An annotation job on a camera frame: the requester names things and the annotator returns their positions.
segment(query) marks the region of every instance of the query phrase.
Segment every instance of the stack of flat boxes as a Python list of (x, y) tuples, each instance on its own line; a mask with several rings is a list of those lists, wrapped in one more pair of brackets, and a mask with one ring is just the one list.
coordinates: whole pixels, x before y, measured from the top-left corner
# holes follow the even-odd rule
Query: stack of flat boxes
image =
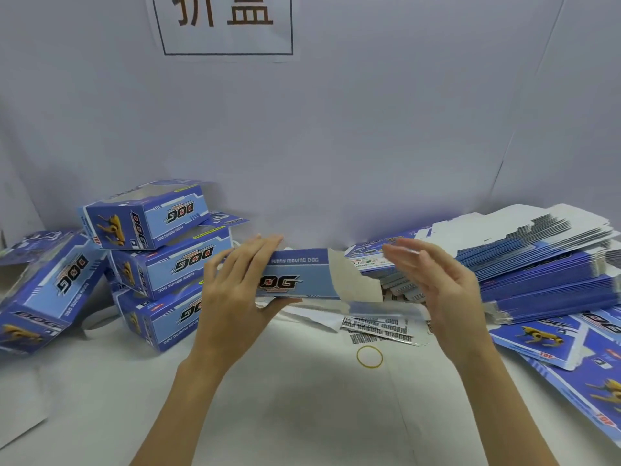
[(147, 183), (80, 208), (86, 232), (108, 250), (113, 297), (130, 330), (160, 352), (196, 329), (202, 269), (232, 245), (246, 219), (209, 213), (204, 183)]

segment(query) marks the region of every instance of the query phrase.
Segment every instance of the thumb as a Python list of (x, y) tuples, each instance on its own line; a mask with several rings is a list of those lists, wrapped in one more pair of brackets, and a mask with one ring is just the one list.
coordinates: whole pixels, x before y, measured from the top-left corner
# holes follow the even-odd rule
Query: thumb
[(265, 317), (269, 322), (287, 305), (301, 302), (302, 299), (293, 299), (291, 297), (275, 297), (269, 302), (268, 305), (265, 306), (261, 313), (263, 314), (263, 317)]
[(420, 271), (424, 274), (425, 279), (430, 286), (434, 286), (438, 291), (449, 288), (456, 284), (444, 271), (444, 269), (435, 262), (426, 250), (419, 252)]

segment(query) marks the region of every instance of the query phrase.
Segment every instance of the table surface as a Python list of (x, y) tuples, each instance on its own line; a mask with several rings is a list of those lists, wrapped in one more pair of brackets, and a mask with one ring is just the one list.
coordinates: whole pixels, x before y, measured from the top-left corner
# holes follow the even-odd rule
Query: table surface
[[(127, 465), (193, 339), (156, 355), (124, 329), (96, 340), (75, 332), (19, 360), (42, 366), (51, 414), (0, 450), (0, 463)], [(272, 321), (218, 389), (194, 464), (485, 464), (462, 384), (436, 341), (372, 345), (384, 357), (376, 369), (358, 362), (362, 345), (345, 332)], [(562, 465), (620, 463), (621, 450), (532, 368), (502, 356)]]

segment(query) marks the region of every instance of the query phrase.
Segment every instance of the paper sign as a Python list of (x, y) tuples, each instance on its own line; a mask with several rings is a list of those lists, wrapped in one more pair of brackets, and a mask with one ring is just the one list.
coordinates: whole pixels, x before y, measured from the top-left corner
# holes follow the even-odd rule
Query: paper sign
[(257, 58), (294, 55), (295, 0), (146, 0), (166, 56)]

